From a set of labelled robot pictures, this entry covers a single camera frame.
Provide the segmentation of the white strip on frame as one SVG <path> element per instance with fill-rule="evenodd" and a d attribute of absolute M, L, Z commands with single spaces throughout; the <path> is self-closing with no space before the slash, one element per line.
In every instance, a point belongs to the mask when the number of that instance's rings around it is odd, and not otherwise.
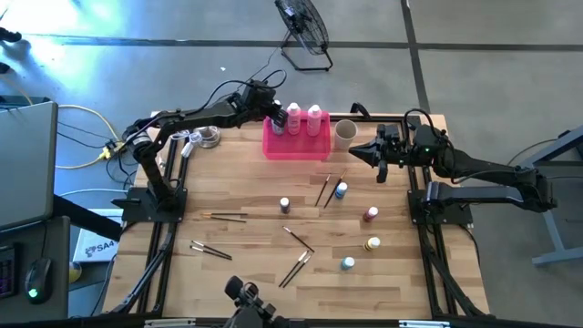
<path fill-rule="evenodd" d="M 422 320 L 400 320 L 399 328 L 451 328 L 450 322 L 442 321 L 422 321 Z"/>
<path fill-rule="evenodd" d="M 196 321 L 191 319 L 147 320 L 143 328 L 196 328 Z"/>

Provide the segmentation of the brush pair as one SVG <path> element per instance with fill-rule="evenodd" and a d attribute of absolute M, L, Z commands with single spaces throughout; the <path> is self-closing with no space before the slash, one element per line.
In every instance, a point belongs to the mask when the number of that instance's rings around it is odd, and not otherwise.
<path fill-rule="evenodd" d="M 280 284 L 278 285 L 278 287 L 282 288 L 283 284 L 286 283 L 286 281 L 291 277 L 291 275 L 293 274 L 293 272 L 299 267 L 299 265 L 302 263 L 302 261 L 306 258 L 306 256 L 309 254 L 309 251 L 305 251 L 297 260 L 297 262 L 293 265 L 293 267 L 290 269 L 290 271 L 286 274 L 286 276 L 283 278 L 283 280 L 280 282 Z"/>
<path fill-rule="evenodd" d="M 215 252 L 218 252 L 218 253 L 222 253 L 222 254 L 225 254 L 225 255 L 229 255 L 229 254 L 227 254 L 227 253 L 225 253 L 223 251 L 219 251 L 217 249 L 214 249 L 214 248 L 210 247 L 209 245 L 206 245 L 206 244 L 204 244 L 204 243 L 202 243 L 200 241 L 191 241 L 190 242 L 190 246 L 200 247 L 200 248 L 204 248 L 204 249 L 207 249 L 207 250 L 210 250 L 210 251 L 215 251 Z"/>

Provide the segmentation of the black computer mouse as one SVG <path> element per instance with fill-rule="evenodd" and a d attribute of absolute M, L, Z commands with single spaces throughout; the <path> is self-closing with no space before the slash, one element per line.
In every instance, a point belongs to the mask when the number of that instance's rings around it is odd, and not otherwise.
<path fill-rule="evenodd" d="M 39 258 L 32 262 L 26 277 L 26 298 L 32 304 L 46 302 L 52 294 L 52 261 Z"/>

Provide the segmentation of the brush pair lower left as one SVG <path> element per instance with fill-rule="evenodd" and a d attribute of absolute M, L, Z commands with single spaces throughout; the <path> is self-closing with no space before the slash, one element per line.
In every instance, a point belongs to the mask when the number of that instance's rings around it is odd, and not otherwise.
<path fill-rule="evenodd" d="M 207 249 L 207 250 L 210 250 L 210 251 L 215 251 L 215 252 L 218 252 L 218 253 L 222 253 L 222 254 L 225 254 L 225 255 L 229 255 L 229 254 L 227 254 L 227 253 L 225 253 L 223 251 L 219 251 L 217 249 L 214 249 L 214 248 L 210 247 L 209 245 L 206 245 L 206 244 L 204 244 L 204 243 L 202 243 L 200 241 L 191 241 L 190 242 L 190 246 L 200 247 L 200 248 L 204 248 L 204 249 Z"/>

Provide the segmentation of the large pink paint bottle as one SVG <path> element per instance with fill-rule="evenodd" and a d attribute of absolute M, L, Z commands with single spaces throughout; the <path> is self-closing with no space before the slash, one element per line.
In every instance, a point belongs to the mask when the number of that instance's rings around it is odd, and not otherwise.
<path fill-rule="evenodd" d="M 320 133 L 322 121 L 322 110 L 318 105 L 312 105 L 308 109 L 307 133 L 311 137 L 316 137 Z"/>
<path fill-rule="evenodd" d="M 297 135 L 301 129 L 301 117 L 302 110 L 300 106 L 292 102 L 287 107 L 288 119 L 287 119 L 287 129 L 291 135 Z"/>

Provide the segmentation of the black office chair base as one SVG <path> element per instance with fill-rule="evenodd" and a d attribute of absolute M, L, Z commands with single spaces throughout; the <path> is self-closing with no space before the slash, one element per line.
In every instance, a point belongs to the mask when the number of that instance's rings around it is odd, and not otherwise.
<path fill-rule="evenodd" d="M 0 26 L 0 42 L 16 43 L 22 39 L 22 34 L 12 32 Z M 5 74 L 10 69 L 8 64 L 0 61 L 0 75 Z"/>

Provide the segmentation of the white printed box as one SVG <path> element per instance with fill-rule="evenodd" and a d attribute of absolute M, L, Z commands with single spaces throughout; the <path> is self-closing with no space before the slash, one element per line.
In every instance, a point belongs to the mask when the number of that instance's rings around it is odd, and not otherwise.
<path fill-rule="evenodd" d="M 73 262 L 106 262 L 118 252 L 118 242 L 92 231 L 81 230 L 73 255 Z"/>

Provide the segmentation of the black floor fan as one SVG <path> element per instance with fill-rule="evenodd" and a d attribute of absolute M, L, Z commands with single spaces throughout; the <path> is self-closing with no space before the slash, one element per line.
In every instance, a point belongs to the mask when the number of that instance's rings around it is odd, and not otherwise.
<path fill-rule="evenodd" d="M 329 72 L 333 67 L 333 61 L 328 53 L 330 43 L 328 31 L 312 0 L 274 0 L 274 4 L 287 28 L 280 45 L 281 55 L 296 71 Z M 291 37 L 311 55 L 324 55 L 329 65 L 327 67 L 299 67 L 284 50 Z"/>

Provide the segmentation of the dark grey desk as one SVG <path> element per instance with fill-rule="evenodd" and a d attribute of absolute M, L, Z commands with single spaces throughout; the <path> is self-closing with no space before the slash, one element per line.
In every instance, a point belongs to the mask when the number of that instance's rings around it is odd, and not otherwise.
<path fill-rule="evenodd" d="M 67 318 L 69 233 L 69 219 L 64 217 L 0 231 L 0 247 L 15 248 L 15 294 L 0 297 L 0 325 Z M 32 304 L 25 279 L 41 258 L 51 261 L 46 279 L 50 295 L 45 302 Z"/>

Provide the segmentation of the beige paper cup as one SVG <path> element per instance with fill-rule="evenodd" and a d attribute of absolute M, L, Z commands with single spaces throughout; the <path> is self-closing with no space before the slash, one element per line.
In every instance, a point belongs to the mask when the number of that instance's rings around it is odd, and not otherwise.
<path fill-rule="evenodd" d="M 334 148 L 347 150 L 358 134 L 357 125 L 350 119 L 342 119 L 334 127 Z"/>

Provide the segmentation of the brush pair bottom centre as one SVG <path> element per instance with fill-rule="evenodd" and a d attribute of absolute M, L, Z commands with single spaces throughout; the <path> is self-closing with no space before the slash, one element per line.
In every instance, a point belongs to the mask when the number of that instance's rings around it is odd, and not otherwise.
<path fill-rule="evenodd" d="M 302 263 L 302 261 L 306 258 L 306 256 L 309 254 L 309 251 L 305 251 L 297 260 L 297 262 L 293 265 L 293 267 L 290 269 L 290 271 L 286 274 L 286 276 L 283 278 L 283 280 L 280 282 L 280 284 L 278 285 L 278 287 L 282 288 L 283 284 L 286 283 L 286 281 L 291 277 L 291 275 L 293 274 L 293 272 L 299 267 L 299 265 Z"/>

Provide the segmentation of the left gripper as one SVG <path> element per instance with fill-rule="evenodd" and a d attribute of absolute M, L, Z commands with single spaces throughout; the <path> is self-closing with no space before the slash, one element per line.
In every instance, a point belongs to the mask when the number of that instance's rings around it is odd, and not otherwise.
<path fill-rule="evenodd" d="M 272 118 L 273 128 L 284 129 L 288 113 L 274 102 L 275 89 L 265 82 L 252 80 L 236 93 L 237 119 Z"/>

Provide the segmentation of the pink plastic tray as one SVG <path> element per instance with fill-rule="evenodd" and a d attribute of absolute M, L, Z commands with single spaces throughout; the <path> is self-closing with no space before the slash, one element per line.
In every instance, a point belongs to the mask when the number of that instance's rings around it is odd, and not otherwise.
<path fill-rule="evenodd" d="M 302 113 L 300 132 L 291 135 L 284 131 L 278 135 L 272 130 L 270 118 L 262 122 L 262 151 L 267 159 L 273 160 L 324 160 L 331 152 L 330 115 L 323 112 L 320 132 L 312 137 L 307 133 L 308 114 Z"/>

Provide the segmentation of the yellow power strip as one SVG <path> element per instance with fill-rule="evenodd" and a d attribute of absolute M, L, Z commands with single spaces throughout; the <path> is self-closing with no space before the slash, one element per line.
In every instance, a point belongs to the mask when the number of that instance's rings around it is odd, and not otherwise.
<path fill-rule="evenodd" d="M 124 142 L 123 141 L 108 141 L 101 150 L 99 155 L 100 159 L 112 159 L 115 155 L 119 152 L 123 152 L 124 150 Z"/>

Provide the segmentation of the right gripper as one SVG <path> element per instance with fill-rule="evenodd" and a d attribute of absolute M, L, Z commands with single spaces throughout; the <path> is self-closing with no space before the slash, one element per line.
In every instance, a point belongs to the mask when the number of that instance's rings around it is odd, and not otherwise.
<path fill-rule="evenodd" d="M 412 145 L 407 146 L 405 139 L 400 142 L 386 142 L 373 139 L 368 143 L 350 147 L 349 152 L 369 165 L 377 165 L 377 182 L 386 182 L 388 165 L 431 166 L 437 156 L 445 150 L 445 136 L 432 129 L 418 129 Z"/>

